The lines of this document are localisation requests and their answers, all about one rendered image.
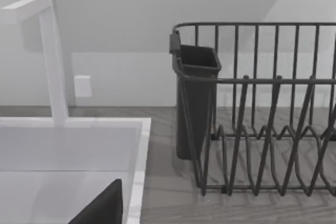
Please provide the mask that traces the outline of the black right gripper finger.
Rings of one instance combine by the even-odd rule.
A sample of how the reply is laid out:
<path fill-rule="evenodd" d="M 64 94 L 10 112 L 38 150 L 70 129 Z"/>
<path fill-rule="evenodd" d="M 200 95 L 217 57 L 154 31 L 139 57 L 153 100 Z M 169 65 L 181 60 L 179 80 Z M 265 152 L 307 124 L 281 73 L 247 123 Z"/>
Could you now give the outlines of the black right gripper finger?
<path fill-rule="evenodd" d="M 67 224 L 122 224 L 122 179 L 115 179 Z"/>

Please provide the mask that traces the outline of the white sink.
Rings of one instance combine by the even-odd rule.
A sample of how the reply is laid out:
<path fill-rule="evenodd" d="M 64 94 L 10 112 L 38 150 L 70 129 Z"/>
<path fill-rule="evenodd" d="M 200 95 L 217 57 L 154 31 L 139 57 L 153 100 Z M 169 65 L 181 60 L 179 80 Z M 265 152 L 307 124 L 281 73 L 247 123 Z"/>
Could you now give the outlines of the white sink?
<path fill-rule="evenodd" d="M 140 224 L 150 118 L 0 118 L 0 224 L 67 224 L 115 179 Z"/>

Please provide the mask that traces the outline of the dark grey utensil cup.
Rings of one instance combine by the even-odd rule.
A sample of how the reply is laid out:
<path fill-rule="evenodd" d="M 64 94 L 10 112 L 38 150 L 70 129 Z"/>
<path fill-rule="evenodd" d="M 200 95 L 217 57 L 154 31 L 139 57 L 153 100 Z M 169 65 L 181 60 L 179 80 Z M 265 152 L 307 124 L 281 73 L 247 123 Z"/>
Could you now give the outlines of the dark grey utensil cup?
<path fill-rule="evenodd" d="M 183 71 L 186 75 L 217 78 L 222 69 L 214 48 L 182 45 L 180 47 Z M 185 81 L 187 103 L 191 117 L 193 142 L 199 158 L 207 128 L 210 82 Z M 181 92 L 177 92 L 176 154 L 179 159 L 190 160 L 191 153 Z"/>

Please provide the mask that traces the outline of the tall white tap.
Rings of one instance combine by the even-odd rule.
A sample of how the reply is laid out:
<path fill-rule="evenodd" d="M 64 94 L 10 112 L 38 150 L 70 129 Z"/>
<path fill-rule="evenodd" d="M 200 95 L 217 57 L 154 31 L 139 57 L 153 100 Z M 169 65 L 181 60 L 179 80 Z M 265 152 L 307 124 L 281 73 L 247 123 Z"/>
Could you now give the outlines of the tall white tap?
<path fill-rule="evenodd" d="M 19 0 L 0 9 L 0 21 L 14 24 L 39 17 L 52 124 L 64 127 L 69 118 L 65 72 L 54 0 Z"/>

